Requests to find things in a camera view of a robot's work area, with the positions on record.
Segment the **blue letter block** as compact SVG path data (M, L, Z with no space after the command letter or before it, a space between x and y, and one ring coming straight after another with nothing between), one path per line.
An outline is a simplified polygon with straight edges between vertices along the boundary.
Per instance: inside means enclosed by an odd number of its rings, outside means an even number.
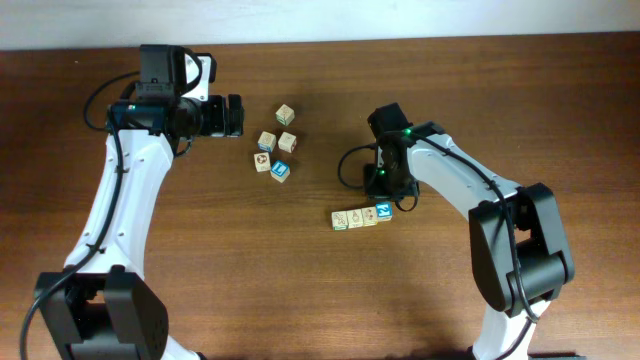
M380 202L375 205L378 222L390 221L393 218L393 204L391 202Z

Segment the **yellow-edged picture block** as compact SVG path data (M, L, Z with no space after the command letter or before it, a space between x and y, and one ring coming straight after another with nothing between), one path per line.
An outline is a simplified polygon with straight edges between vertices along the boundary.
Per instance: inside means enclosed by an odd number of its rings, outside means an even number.
M378 223L377 209L375 206L361 209L364 226L375 226Z

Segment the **blue D block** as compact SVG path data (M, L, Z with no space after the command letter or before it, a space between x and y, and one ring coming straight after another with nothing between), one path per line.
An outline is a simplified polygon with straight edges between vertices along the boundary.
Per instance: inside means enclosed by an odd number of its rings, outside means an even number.
M351 209L346 212L349 228L359 228L364 226L363 212L361 209Z

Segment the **green V block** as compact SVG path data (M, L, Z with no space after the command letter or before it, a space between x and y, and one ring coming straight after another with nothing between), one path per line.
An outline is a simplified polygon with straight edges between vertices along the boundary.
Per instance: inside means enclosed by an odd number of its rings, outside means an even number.
M332 228L335 231L345 230L349 228L349 222L346 211L336 211L331 213Z

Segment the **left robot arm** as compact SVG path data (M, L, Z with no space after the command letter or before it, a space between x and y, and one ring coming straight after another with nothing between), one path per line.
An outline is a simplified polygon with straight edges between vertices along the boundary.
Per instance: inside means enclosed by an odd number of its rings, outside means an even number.
M63 359L200 359L169 334L144 281L145 247L163 180L198 137L237 138L238 94L212 95L217 62L177 45L143 45L140 68L106 110L106 157L84 230L60 272L43 272L19 335L40 314Z

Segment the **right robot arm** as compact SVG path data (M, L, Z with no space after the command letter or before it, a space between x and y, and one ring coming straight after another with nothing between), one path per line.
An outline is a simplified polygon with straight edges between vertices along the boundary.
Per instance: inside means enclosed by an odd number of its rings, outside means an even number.
M370 198L400 203L425 184L468 222L472 274L487 304L471 357L529 358L539 318L575 276L552 190L490 171L438 124L410 123L396 103L375 109L367 123L376 152L364 170Z

